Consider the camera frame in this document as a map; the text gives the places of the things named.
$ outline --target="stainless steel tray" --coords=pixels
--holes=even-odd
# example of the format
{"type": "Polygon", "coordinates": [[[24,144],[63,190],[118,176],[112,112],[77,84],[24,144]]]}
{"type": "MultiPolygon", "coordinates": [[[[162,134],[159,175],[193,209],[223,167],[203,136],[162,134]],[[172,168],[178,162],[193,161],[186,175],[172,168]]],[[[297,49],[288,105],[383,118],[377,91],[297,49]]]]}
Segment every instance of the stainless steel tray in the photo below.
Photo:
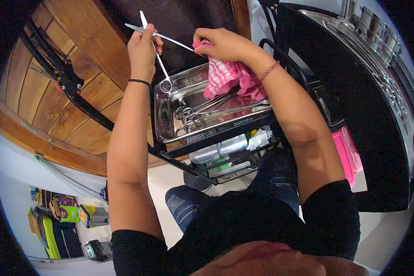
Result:
{"type": "MultiPolygon", "coordinates": [[[[177,133],[177,130],[183,126],[183,122],[175,118],[176,109],[180,106],[193,108],[207,101],[204,98],[204,88],[208,83],[208,69],[208,63],[205,63],[171,76],[170,81],[172,82],[173,90],[170,93],[162,92],[159,85],[155,86],[155,133],[157,140],[161,143],[168,144],[182,141],[223,124],[238,122],[271,110],[270,106],[249,108],[209,121],[203,129],[190,133],[179,130],[177,133]]],[[[239,97],[236,95],[236,92],[230,92],[235,95],[221,108],[240,107],[255,102],[250,97],[239,97]]]]}

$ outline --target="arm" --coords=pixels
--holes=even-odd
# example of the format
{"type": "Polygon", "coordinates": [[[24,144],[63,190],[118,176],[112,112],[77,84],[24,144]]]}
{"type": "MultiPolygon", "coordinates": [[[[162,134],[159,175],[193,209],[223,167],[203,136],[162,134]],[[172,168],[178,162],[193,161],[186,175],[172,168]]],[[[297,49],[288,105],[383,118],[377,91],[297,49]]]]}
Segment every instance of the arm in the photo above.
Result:
{"type": "MultiPolygon", "coordinates": [[[[134,32],[127,44],[131,79],[151,82],[155,73],[153,25],[144,34],[134,32]]],[[[162,41],[154,38],[158,53],[162,41]]],[[[144,232],[164,240],[158,215],[147,185],[147,122],[149,87],[130,82],[109,142],[107,179],[110,194],[112,231],[127,229],[144,232]]]]}
{"type": "MultiPolygon", "coordinates": [[[[260,78],[275,63],[251,41],[224,29],[198,29],[193,37],[212,42],[197,53],[228,61],[242,61],[260,78]]],[[[290,142],[298,165],[299,197],[304,202],[320,187],[345,179],[331,132],[308,93],[281,67],[263,80],[276,118],[290,142]]]]}

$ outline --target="braided bracelet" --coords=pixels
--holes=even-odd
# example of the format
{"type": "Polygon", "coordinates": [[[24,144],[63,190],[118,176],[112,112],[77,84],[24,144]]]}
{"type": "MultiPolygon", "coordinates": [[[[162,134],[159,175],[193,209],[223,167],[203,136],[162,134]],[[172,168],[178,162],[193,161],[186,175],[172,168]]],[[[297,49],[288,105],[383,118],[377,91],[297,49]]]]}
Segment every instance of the braided bracelet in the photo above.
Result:
{"type": "Polygon", "coordinates": [[[279,60],[276,61],[268,70],[265,71],[265,73],[260,78],[260,81],[262,81],[273,69],[276,69],[279,66],[279,60]]]}
{"type": "Polygon", "coordinates": [[[147,84],[148,86],[150,86],[150,83],[148,83],[147,81],[144,81],[144,80],[130,79],[127,83],[129,83],[131,81],[135,81],[135,82],[138,82],[138,83],[147,84]]]}

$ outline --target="ripped jeans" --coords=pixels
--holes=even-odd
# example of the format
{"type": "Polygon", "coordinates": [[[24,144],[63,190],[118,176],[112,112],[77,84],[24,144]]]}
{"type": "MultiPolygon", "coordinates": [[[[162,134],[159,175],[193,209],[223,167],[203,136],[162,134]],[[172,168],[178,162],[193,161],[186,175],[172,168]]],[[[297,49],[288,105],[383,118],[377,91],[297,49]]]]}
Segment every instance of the ripped jeans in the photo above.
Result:
{"type": "MultiPolygon", "coordinates": [[[[294,158],[280,148],[267,152],[260,162],[256,177],[244,191],[254,191],[286,202],[299,215],[298,178],[294,158]]],[[[215,203],[217,197],[208,196],[186,185],[173,187],[166,193],[166,204],[184,233],[199,212],[215,203]]]]}

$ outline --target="pink cloth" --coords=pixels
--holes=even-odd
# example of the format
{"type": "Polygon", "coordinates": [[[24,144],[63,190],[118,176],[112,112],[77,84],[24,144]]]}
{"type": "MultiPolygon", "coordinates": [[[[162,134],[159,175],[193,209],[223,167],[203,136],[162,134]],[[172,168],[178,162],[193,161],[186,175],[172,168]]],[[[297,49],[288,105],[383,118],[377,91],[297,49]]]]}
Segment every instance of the pink cloth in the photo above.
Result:
{"type": "MultiPolygon", "coordinates": [[[[210,44],[208,40],[194,42],[193,48],[210,44]]],[[[208,61],[209,82],[204,90],[205,98],[225,94],[238,84],[241,88],[237,94],[241,97],[251,96],[253,100],[260,101],[267,95],[259,79],[244,63],[223,61],[210,56],[208,61]]]]}

